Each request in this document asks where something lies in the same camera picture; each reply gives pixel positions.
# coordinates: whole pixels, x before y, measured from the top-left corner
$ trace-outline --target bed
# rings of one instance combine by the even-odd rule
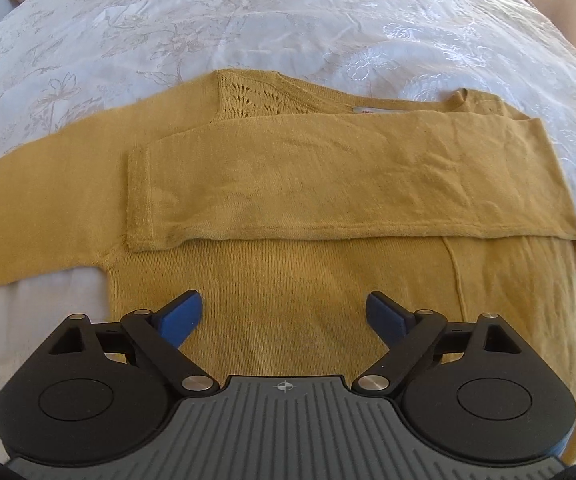
[[[224,67],[375,97],[493,92],[542,118],[576,205],[576,50],[523,0],[28,0],[0,23],[0,157]],[[106,318],[104,280],[0,287],[0,388],[66,314]]]

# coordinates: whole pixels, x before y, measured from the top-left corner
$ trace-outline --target crosshair symbol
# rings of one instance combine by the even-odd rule
[[[289,383],[288,381],[282,381],[277,386],[275,386],[275,388],[283,391],[283,393],[286,393],[287,391],[292,390],[294,388],[294,384]]]

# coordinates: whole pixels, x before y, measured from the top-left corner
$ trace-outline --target sweater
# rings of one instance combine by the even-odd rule
[[[113,319],[198,290],[182,350],[220,381],[352,380],[385,352],[382,290],[501,314],[576,399],[574,206],[541,122],[485,92],[224,70],[71,124],[0,159],[0,285],[75,266],[107,273]]]

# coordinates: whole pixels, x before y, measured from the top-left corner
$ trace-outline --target gray gripper base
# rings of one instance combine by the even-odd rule
[[[338,377],[234,377],[180,403],[168,426],[132,454],[101,465],[8,466],[28,480],[547,480],[556,458],[496,468],[448,458],[404,426],[385,399]]]

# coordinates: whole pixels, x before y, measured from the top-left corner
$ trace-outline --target round metal bolt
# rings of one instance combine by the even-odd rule
[[[191,392],[203,392],[212,387],[212,379],[205,375],[191,375],[181,381],[181,385]]]
[[[388,388],[390,383],[388,382],[388,379],[380,375],[364,375],[363,377],[359,377],[357,384],[363,390],[378,392]]]

